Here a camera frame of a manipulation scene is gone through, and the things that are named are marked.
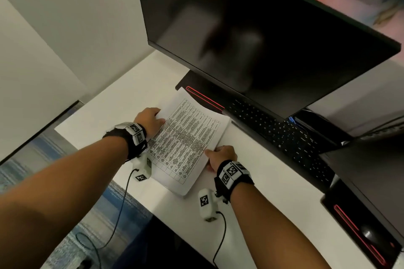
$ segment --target floor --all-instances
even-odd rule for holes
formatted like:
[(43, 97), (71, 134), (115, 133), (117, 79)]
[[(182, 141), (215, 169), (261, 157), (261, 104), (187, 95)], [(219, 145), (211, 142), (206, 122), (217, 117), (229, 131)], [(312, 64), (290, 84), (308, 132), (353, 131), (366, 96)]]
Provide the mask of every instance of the floor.
[[(82, 106), (82, 103), (78, 103), (0, 166), (0, 193), (53, 161), (76, 151), (54, 128)], [(114, 229), (123, 194), (124, 190), (112, 181), (94, 207), (53, 251), (42, 268), (76, 269), (87, 256), (98, 263), (95, 253), (81, 246), (75, 234), (83, 232), (95, 246), (103, 246)], [(152, 217), (152, 213), (127, 195), (116, 233), (108, 246), (100, 251), (103, 268), (112, 267), (125, 247), (148, 225)]]

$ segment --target desk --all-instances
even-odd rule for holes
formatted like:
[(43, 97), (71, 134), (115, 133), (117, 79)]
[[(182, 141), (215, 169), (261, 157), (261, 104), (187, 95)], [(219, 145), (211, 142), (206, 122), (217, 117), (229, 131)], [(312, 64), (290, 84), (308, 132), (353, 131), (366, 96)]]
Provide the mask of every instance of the desk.
[[(77, 149), (99, 140), (113, 125), (132, 121), (146, 107), (164, 104), (175, 94), (175, 85), (188, 69), (154, 51), (137, 66), (60, 124), (56, 130)], [(219, 145), (231, 144), (238, 160), (251, 172), (256, 187), (316, 246), (333, 269), (372, 269), (373, 265), (320, 203), (322, 193), (231, 124)], [(125, 188), (130, 163), (114, 181)], [(214, 189), (214, 174), (204, 170), (186, 198), (182, 199), (153, 179), (132, 180), (128, 193), (163, 221), (209, 261), (223, 235), (222, 218), (208, 223), (199, 216), (198, 192)], [(227, 232), (216, 258), (220, 269), (255, 268), (230, 205), (219, 209), (227, 220)], [(403, 268), (402, 261), (396, 268)]]

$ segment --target document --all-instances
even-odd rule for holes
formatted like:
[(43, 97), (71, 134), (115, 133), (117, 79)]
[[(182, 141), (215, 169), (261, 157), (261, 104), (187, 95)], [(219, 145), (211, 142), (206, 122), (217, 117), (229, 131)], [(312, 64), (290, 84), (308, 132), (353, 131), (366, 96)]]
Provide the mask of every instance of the document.
[(184, 88), (157, 118), (166, 122), (148, 143), (151, 177), (184, 196), (208, 162), (205, 149), (216, 148), (231, 120), (201, 106)]

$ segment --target wrist strap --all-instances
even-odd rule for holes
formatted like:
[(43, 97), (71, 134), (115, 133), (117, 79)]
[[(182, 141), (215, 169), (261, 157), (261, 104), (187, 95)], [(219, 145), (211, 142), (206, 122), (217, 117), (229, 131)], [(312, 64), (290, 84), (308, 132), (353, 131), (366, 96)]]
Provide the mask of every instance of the wrist strap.
[(128, 144), (128, 157), (125, 162), (138, 157), (147, 147), (146, 130), (138, 123), (124, 122), (107, 131), (103, 138), (118, 136), (125, 139)]
[(226, 200), (230, 201), (233, 189), (241, 182), (254, 185), (250, 172), (238, 161), (229, 159), (222, 162), (217, 170), (217, 177), (215, 177), (217, 197), (224, 196)]

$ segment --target black keyboard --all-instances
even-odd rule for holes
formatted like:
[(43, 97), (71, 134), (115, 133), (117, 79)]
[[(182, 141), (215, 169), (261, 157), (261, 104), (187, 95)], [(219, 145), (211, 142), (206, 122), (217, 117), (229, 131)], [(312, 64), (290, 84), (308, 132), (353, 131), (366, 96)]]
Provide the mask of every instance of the black keyboard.
[(254, 130), (273, 146), (292, 159), (312, 179), (307, 179), (320, 190), (328, 188), (334, 178), (334, 171), (319, 157), (323, 153), (320, 141), (314, 134), (310, 135), (303, 127), (293, 123), (293, 120), (279, 122), (260, 109), (234, 100), (227, 111), (246, 126)]

